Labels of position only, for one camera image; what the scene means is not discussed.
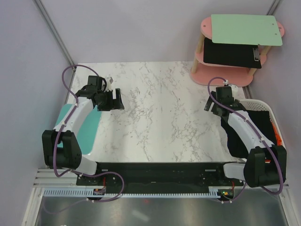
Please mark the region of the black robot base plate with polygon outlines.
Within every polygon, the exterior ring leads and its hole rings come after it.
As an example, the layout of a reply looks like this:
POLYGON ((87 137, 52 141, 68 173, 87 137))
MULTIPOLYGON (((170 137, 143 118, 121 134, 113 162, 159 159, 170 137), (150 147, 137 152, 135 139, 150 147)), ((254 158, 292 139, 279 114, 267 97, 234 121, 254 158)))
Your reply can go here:
POLYGON ((78 186, 105 186, 109 192, 207 192, 210 187, 242 186, 224 175, 222 162, 99 162, 97 178, 83 176, 78 186))

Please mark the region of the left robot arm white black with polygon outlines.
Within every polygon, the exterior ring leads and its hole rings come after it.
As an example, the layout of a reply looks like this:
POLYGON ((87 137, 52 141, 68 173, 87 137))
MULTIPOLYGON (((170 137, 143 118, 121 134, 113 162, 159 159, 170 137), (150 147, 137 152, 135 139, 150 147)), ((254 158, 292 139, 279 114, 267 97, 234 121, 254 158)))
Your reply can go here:
POLYGON ((75 103, 52 130, 42 134, 44 161, 61 177, 68 171, 87 176, 93 185, 103 181, 103 173, 97 170, 97 163, 83 156, 77 141, 78 132, 88 115, 97 109, 100 112, 124 110, 121 90, 79 90, 75 103))

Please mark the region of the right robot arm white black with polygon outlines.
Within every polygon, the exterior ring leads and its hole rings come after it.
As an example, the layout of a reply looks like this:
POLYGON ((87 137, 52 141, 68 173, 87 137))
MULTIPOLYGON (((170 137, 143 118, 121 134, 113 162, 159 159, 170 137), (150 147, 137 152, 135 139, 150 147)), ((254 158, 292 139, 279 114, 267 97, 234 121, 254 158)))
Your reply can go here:
POLYGON ((224 186, 238 179, 252 188, 278 185, 282 189, 287 151, 271 108, 259 100, 233 98, 222 107, 209 98, 204 110, 220 117, 230 154, 244 160, 225 163, 215 174, 216 182, 224 186))

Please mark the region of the black t shirt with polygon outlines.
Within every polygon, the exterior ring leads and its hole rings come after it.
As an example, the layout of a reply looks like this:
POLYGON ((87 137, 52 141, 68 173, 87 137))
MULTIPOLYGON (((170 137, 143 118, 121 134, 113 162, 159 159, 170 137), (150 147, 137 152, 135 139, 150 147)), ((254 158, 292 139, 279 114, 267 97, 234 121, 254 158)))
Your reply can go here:
POLYGON ((227 133, 227 147, 237 158, 247 158, 256 147, 266 148, 277 144, 268 111, 237 111, 221 118, 227 133))

